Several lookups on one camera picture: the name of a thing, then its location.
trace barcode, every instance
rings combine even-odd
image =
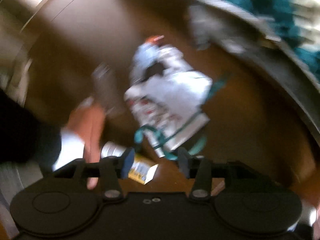
[[[145,181],[148,171],[150,169],[150,166],[146,165],[145,163],[137,162],[133,164],[132,169],[134,169],[133,174],[135,176],[138,176],[139,179]]]

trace human hand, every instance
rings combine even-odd
[[[66,127],[77,134],[84,141],[83,158],[87,163],[96,163],[100,160],[100,137],[104,128],[106,114],[98,103],[88,98],[73,110]],[[89,178],[87,188],[94,189],[98,178]]]

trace white cuff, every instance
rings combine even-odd
[[[57,161],[52,165],[52,171],[55,171],[71,161],[83,158],[84,141],[67,128],[61,129],[61,152]]]

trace black object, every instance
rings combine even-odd
[[[292,191],[240,162],[216,164],[180,148],[178,163],[195,178],[189,197],[177,193],[128,193],[125,178],[133,149],[100,163],[75,160],[18,193],[10,211],[19,227],[16,239],[301,239],[294,231],[301,202]],[[102,195],[81,178],[100,177]],[[211,196],[212,177],[226,188]]]

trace teal cord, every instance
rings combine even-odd
[[[223,76],[220,80],[218,80],[217,82],[215,82],[214,84],[212,84],[207,98],[204,102],[208,101],[210,98],[212,98],[221,88],[223,88],[228,80],[228,76]],[[188,121],[186,121],[186,123],[184,125],[182,125],[179,129],[176,130],[176,132],[174,134],[172,134],[169,137],[165,137],[164,134],[162,133],[161,130],[158,130],[157,128],[150,126],[150,125],[143,125],[141,126],[134,134],[134,142],[136,144],[141,144],[142,140],[143,140],[143,132],[145,130],[149,130],[151,132],[153,132],[154,136],[156,137],[157,141],[159,142],[159,144],[157,146],[154,146],[153,149],[159,149],[161,148],[164,156],[168,159],[168,160],[176,160],[178,157],[176,155],[174,155],[171,152],[168,152],[166,150],[164,150],[164,145],[170,141],[172,138],[174,138],[178,133],[180,133],[183,129],[185,129],[189,124],[191,124],[196,117],[198,117],[199,114],[201,114],[202,111],[198,111],[196,113],[194,113],[189,119]],[[190,155],[196,155],[198,154],[201,150],[203,150],[203,148],[205,147],[207,142],[207,137],[206,136],[201,136],[201,138],[194,144],[194,146],[189,150],[189,154]]]

